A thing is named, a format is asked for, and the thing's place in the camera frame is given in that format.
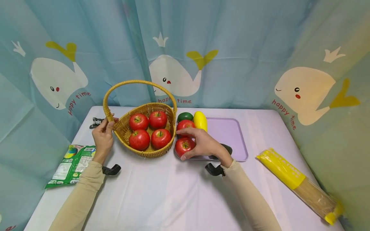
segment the green plastic bag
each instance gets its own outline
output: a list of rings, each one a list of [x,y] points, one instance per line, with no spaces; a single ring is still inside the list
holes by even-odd
[[[70,145],[57,171],[45,188],[76,184],[95,155],[95,146]]]

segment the purple tray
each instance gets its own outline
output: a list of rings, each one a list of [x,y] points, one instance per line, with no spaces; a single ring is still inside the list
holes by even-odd
[[[228,145],[232,148],[231,157],[242,162],[248,158],[247,148],[245,147],[242,130],[239,122],[231,118],[207,118],[208,134],[219,143]],[[194,156],[191,160],[214,160],[208,156]]]

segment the black clamp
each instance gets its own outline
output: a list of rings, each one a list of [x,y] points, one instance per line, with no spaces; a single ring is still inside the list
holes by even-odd
[[[221,144],[221,145],[224,146],[224,148],[226,148],[226,150],[229,152],[230,155],[232,154],[232,148],[230,146],[227,146],[225,144]],[[217,160],[217,157],[215,157],[215,156],[210,156],[210,158],[214,159],[214,160]],[[223,171],[223,168],[221,167],[221,165],[219,165],[215,168],[212,163],[209,163],[208,165],[205,166],[205,169],[212,176],[218,176],[220,174],[222,176],[226,176],[225,172]]]
[[[92,119],[93,123],[92,123],[92,125],[90,125],[90,129],[93,129],[93,128],[96,128],[97,126],[99,126],[102,123],[103,120],[104,119],[98,119],[98,118],[94,117]]]
[[[119,166],[118,164],[115,164],[113,168],[111,169],[103,166],[102,170],[103,170],[103,174],[105,175],[116,175],[121,170],[121,166]]]

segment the blue curtain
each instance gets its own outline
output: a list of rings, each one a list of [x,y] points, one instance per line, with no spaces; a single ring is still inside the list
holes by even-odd
[[[279,111],[346,230],[370,226],[367,0],[0,1],[0,230],[22,230],[88,110],[143,79],[179,107]],[[110,105],[170,103],[123,86]]]

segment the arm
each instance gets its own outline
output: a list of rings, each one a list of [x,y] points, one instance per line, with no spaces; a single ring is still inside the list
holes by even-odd
[[[107,119],[92,131],[96,152],[94,158],[82,172],[80,180],[64,202],[49,231],[80,231],[85,223],[96,193],[104,182],[102,165],[113,146],[114,122]]]
[[[236,194],[252,228],[255,231],[281,231],[274,213],[240,164],[233,160],[229,168],[221,167],[226,175],[223,180]]]
[[[80,231],[104,181],[102,165],[91,161],[81,174],[79,182],[64,202],[49,231]]]
[[[188,134],[195,137],[196,146],[186,152],[181,160],[190,159],[193,156],[216,156],[224,169],[226,184],[236,194],[244,214],[255,231],[281,231],[271,208],[245,174],[238,162],[233,160],[228,151],[207,132],[202,129],[184,128],[176,131],[176,134]]]

